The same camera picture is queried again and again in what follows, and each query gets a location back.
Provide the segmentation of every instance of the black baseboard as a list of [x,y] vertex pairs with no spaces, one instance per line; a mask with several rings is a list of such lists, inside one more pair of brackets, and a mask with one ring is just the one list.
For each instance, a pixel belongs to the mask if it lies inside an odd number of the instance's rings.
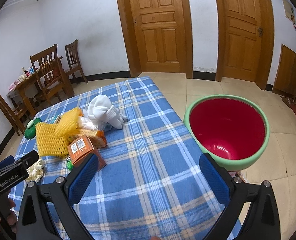
[[10,139],[12,138],[12,136],[15,134],[15,129],[11,128],[10,131],[7,133],[7,135],[5,136],[4,140],[2,141],[2,143],[0,144],[0,155],[2,154],[3,150],[5,149],[7,143],[10,141]]
[[[108,72],[108,73],[101,73],[101,74],[94,74],[94,75],[89,75],[86,76],[88,81],[94,81],[94,80],[101,80],[101,79],[112,79],[112,78],[129,78],[130,76],[130,71],[117,71],[117,72]],[[72,84],[75,83],[81,83],[85,82],[83,77],[77,77],[76,82],[75,80],[69,79]]]
[[216,80],[216,74],[211,72],[193,71],[193,79],[203,79],[203,80]]
[[266,89],[267,91],[272,91],[272,87],[273,87],[273,85],[271,85],[271,84],[267,84],[267,85],[265,86],[265,89]]

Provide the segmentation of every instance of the door handle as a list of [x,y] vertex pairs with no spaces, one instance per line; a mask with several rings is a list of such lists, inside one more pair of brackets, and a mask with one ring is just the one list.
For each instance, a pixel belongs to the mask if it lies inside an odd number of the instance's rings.
[[261,37],[262,37],[262,34],[263,34],[263,29],[262,29],[262,27],[259,27],[259,28],[258,28],[258,32],[259,32],[259,37],[261,38]]

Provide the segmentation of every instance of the metal bolt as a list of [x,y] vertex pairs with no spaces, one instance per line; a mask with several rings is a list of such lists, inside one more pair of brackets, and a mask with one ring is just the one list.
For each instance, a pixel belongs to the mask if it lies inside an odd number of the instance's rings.
[[56,182],[57,182],[57,183],[62,183],[64,180],[65,180],[65,178],[62,177],[62,176],[60,176],[60,177],[58,177],[58,178],[56,179]]
[[34,181],[30,181],[27,184],[28,187],[33,187],[34,185],[35,185],[35,182]]
[[271,183],[269,181],[265,180],[263,182],[263,185],[265,185],[266,187],[270,187],[271,186]]
[[235,181],[235,183],[241,183],[242,179],[240,177],[234,177],[233,180]]

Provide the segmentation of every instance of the green object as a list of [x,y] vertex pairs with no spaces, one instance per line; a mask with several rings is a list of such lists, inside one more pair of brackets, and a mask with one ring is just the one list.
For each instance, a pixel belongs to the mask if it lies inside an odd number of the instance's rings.
[[[264,141],[262,146],[260,147],[260,149],[253,155],[251,155],[248,158],[242,159],[242,160],[228,160],[225,158],[221,158],[215,154],[213,154],[212,152],[208,151],[195,137],[195,135],[193,134],[191,127],[190,127],[190,113],[193,110],[193,108],[198,105],[199,103],[209,100],[209,99],[214,99],[214,98],[231,98],[231,99],[235,99],[235,100],[239,100],[242,101],[250,106],[252,106],[262,117],[263,122],[264,122],[264,126],[265,126],[265,137],[264,137]],[[232,95],[212,95],[212,96],[206,96],[203,98],[199,98],[196,101],[194,101],[186,110],[185,112],[185,116],[183,119],[183,122],[185,124],[185,126],[188,128],[189,132],[192,134],[193,138],[195,139],[195,141],[197,142],[197,144],[199,145],[199,147],[201,148],[203,153],[209,153],[211,155],[211,157],[218,163],[219,166],[224,167],[227,171],[241,171],[244,170],[245,168],[251,166],[253,163],[255,163],[257,161],[257,159],[262,155],[262,153],[264,152],[264,150],[266,149],[267,145],[268,145],[268,141],[269,141],[269,137],[270,137],[270,128],[269,128],[269,123],[268,123],[268,119],[266,117],[266,115],[264,114],[264,112],[261,110],[261,108],[259,108],[255,103],[251,102],[250,100],[247,100],[245,98],[242,97],[238,97],[238,96],[232,96]]]
[[30,121],[27,124],[27,129],[25,130],[25,133],[24,133],[24,136],[26,139],[32,139],[36,136],[36,124],[41,121],[42,120],[40,118],[36,118],[35,120]]
[[71,160],[67,161],[67,168],[71,171],[73,168],[73,164],[71,163]]

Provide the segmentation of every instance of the blue gripper pad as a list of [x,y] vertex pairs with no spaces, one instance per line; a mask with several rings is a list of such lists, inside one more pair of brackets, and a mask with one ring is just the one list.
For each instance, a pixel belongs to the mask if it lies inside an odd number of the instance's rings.
[[0,169],[10,165],[10,164],[13,164],[15,162],[15,159],[13,156],[9,155],[7,158],[5,158],[4,160],[2,160],[0,162]]
[[74,205],[79,203],[82,196],[84,195],[89,183],[94,177],[98,169],[98,157],[93,154],[93,156],[86,163],[84,168],[79,172],[71,186],[68,190],[68,203],[69,205]]
[[230,202],[230,190],[223,178],[204,154],[200,156],[199,165],[218,202],[227,206]]

